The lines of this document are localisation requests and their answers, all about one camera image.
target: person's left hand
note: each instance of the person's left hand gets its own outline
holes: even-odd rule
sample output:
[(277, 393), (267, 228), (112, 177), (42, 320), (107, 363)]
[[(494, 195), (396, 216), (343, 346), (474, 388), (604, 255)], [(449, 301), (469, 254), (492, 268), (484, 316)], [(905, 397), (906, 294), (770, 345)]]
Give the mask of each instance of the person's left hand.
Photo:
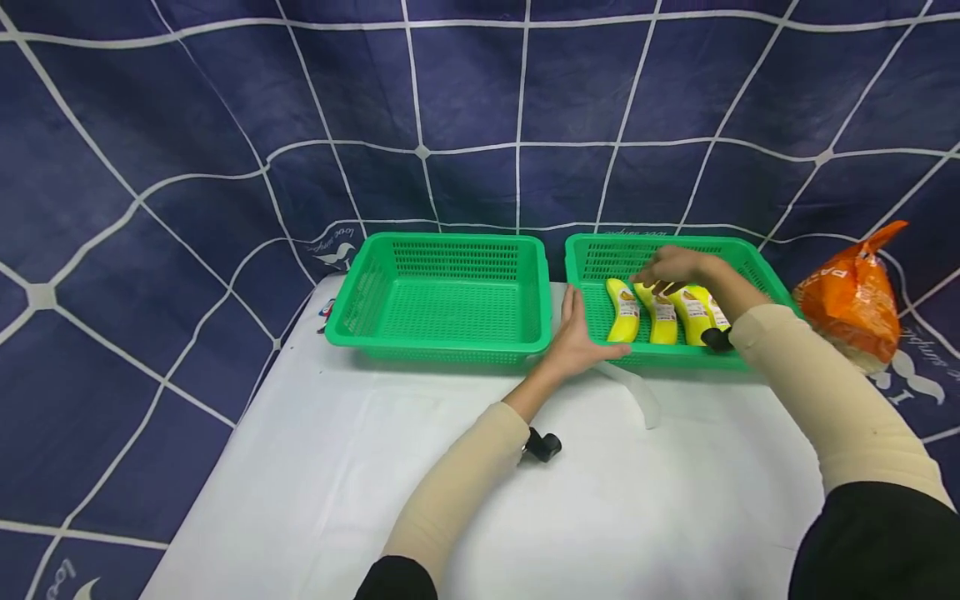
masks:
[(616, 360), (630, 353), (629, 344), (601, 346), (587, 333), (583, 292), (566, 286), (560, 329), (540, 363), (560, 379), (580, 374), (602, 360)]

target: black sleeve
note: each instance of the black sleeve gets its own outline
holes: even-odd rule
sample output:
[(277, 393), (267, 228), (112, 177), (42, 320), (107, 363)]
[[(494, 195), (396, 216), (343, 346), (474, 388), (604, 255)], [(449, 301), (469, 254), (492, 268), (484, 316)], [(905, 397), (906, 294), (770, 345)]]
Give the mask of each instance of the black sleeve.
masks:
[(960, 598), (960, 516), (903, 486), (840, 486), (800, 545), (790, 598)]
[(354, 600), (437, 600), (437, 589), (417, 561), (385, 556), (370, 567)]

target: hand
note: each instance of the hand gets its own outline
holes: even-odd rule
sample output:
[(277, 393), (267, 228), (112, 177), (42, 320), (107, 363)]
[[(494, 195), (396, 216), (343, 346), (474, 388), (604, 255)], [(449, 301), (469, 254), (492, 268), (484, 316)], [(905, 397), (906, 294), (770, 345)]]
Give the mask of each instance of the hand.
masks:
[(705, 254), (679, 246), (663, 246), (654, 254), (640, 272), (630, 277), (633, 283), (654, 286), (654, 294), (673, 294), (688, 282), (700, 278), (711, 261), (718, 260), (713, 254)]
[(602, 360), (616, 360), (630, 353), (629, 344), (601, 346), (587, 333), (584, 295), (572, 285), (566, 286), (560, 329), (540, 367), (561, 380), (582, 373)]

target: beige sleeve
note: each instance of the beige sleeve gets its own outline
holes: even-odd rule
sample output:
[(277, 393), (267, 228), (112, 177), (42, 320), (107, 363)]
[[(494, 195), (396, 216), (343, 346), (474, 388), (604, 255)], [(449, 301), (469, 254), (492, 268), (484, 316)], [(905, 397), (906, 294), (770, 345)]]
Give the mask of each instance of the beige sleeve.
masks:
[(853, 481), (912, 488), (953, 508), (937, 463), (880, 392), (790, 308), (762, 304), (731, 343), (767, 379), (820, 459), (824, 489)]
[(381, 556), (417, 561), (440, 589), (453, 544), (493, 486), (516, 468), (529, 436), (514, 409), (492, 404), (423, 477)]

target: white table surface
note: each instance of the white table surface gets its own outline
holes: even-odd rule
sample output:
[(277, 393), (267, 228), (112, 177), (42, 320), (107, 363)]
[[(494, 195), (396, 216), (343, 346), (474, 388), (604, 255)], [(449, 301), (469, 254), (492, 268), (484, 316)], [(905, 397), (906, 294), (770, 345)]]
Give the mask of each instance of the white table surface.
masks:
[[(520, 373), (409, 372), (317, 334), (320, 283), (142, 597), (352, 598), (407, 496)], [(555, 310), (562, 284), (552, 284)], [(662, 409), (588, 372), (461, 540), (442, 598), (785, 598), (823, 489), (753, 374), (639, 371)]]

